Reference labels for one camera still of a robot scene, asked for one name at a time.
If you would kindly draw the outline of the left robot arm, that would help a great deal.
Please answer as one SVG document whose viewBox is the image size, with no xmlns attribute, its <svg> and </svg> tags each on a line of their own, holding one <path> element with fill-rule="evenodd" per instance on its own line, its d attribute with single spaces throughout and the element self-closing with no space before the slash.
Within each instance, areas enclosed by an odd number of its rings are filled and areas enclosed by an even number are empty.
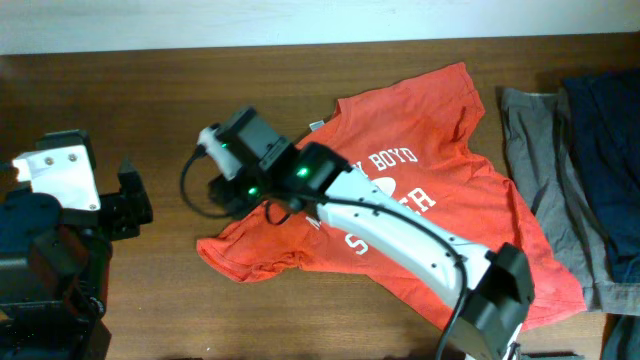
<svg viewBox="0 0 640 360">
<path fill-rule="evenodd" d="M 119 190 L 100 194 L 84 130 L 48 133 L 7 166 L 17 186 L 1 203 L 2 358 L 105 358 L 113 244 L 153 220 L 139 172 L 123 160 Z"/>
</svg>

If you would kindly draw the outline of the red printed t-shirt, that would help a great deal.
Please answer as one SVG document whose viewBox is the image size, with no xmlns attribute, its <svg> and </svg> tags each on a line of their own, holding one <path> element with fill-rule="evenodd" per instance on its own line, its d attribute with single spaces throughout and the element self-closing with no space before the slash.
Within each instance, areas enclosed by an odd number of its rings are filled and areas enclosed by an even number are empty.
<svg viewBox="0 0 640 360">
<path fill-rule="evenodd" d="M 348 159 L 413 212 L 492 250 L 510 243 L 527 256 L 535 299 L 524 326 L 565 320 L 586 308 L 579 281 L 553 255 L 514 182 L 470 151 L 485 112 L 463 63 L 337 102 L 331 120 L 310 135 Z M 290 268 L 363 274 L 443 327 L 450 308 L 421 281 L 359 237 L 302 214 L 260 206 L 212 238 L 199 256 L 240 283 Z"/>
</svg>

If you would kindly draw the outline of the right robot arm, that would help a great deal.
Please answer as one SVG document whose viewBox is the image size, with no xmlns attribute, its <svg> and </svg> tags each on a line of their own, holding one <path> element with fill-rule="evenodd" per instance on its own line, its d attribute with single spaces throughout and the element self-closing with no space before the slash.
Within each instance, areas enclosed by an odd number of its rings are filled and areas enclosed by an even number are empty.
<svg viewBox="0 0 640 360">
<path fill-rule="evenodd" d="M 357 236 L 399 264 L 451 308 L 439 344 L 470 359 L 513 359 L 534 300 L 525 254 L 459 237 L 385 194 L 329 147 L 297 148 L 252 107 L 204 128 L 197 144 L 221 174 L 213 200 L 243 217 L 269 199 L 289 212 Z"/>
</svg>

